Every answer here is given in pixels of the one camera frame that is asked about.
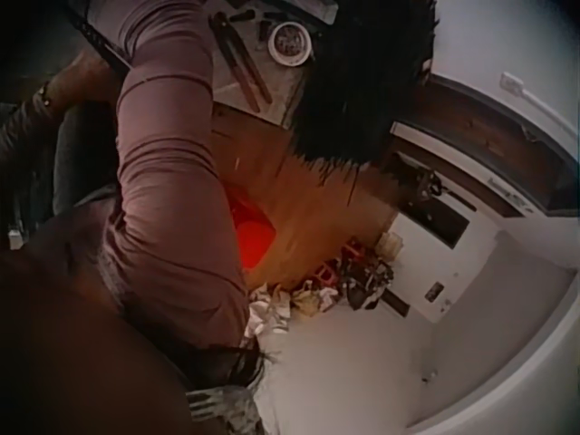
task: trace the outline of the pliers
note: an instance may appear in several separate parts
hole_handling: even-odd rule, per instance
[[[244,93],[244,96],[246,97],[247,103],[254,112],[259,113],[260,107],[257,104],[256,96],[252,92],[252,88],[250,88],[244,72],[237,63],[236,56],[229,47],[230,44],[237,51],[239,57],[242,60],[242,63],[246,66],[252,81],[256,84],[260,94],[264,98],[264,101],[266,101],[268,104],[272,103],[272,95],[270,94],[270,91],[268,90],[266,82],[264,82],[260,71],[257,69],[254,60],[250,56],[250,53],[247,50],[242,37],[227,21],[226,14],[223,12],[218,12],[213,16],[213,18],[210,16],[208,21],[209,27],[216,37],[219,51],[224,56],[224,59],[226,60],[227,66],[232,72],[232,75],[239,83],[240,88],[242,89],[242,93]]]

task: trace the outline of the red object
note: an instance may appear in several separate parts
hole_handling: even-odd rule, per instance
[[[274,242],[276,229],[245,190],[230,184],[224,184],[224,188],[236,227],[242,267],[252,269]]]
[[[327,287],[333,287],[338,283],[338,275],[334,269],[328,265],[328,263],[322,263],[322,265],[314,271],[314,277],[321,285]]]

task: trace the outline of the countertop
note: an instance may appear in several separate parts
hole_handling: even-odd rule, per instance
[[[226,0],[208,0],[208,13],[222,11],[227,16],[237,14],[252,8],[256,10],[256,18],[250,22],[234,23],[234,27],[244,39],[258,70],[261,72],[274,102],[265,104],[254,87],[261,112],[254,113],[247,105],[234,77],[231,75],[226,61],[218,47],[214,46],[214,99],[216,102],[233,107],[240,111],[257,116],[275,125],[287,125],[289,112],[296,90],[304,75],[304,68],[289,68],[276,63],[267,51],[266,43],[257,40],[258,23],[264,11],[276,11],[275,8],[252,0],[238,10],[230,6]],[[38,34],[43,38],[34,38],[19,53],[14,62],[2,71],[0,83],[0,101],[18,103],[28,98],[33,92],[58,73],[74,59],[86,43],[81,34],[74,30],[66,20],[57,13],[46,16],[38,26]]]
[[[260,112],[253,112],[247,105],[239,84],[232,76],[224,57],[216,45],[214,46],[214,100],[273,124],[287,125],[289,108],[292,107],[305,68],[291,68],[276,63],[267,50],[267,43],[260,43],[257,40],[258,23],[262,19],[262,13],[264,11],[276,11],[276,9],[263,5],[257,0],[250,1],[240,9],[234,9],[226,0],[208,0],[206,4],[206,9],[210,14],[221,11],[227,16],[244,12],[250,8],[256,10],[256,18],[254,20],[233,23],[232,25],[244,39],[246,48],[262,74],[274,101],[272,104],[266,104],[259,95],[257,87],[250,83],[260,105]]]

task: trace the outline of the mauve long-sleeve shirt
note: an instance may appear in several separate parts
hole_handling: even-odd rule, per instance
[[[201,2],[93,1],[89,17],[132,66],[117,106],[121,198],[54,218],[30,249],[49,264],[63,244],[74,256],[97,251],[97,273],[117,300],[138,302],[188,343],[237,346],[247,294],[209,144],[211,35]]]

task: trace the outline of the sleeve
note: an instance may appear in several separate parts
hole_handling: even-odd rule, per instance
[[[105,281],[189,343],[238,346],[247,296],[209,145],[207,17],[199,1],[113,0],[95,20],[132,65],[117,108],[122,201],[104,233]]]
[[[44,106],[39,92],[23,102],[0,127],[0,174],[11,180],[28,173],[47,137],[56,137],[63,117]]]

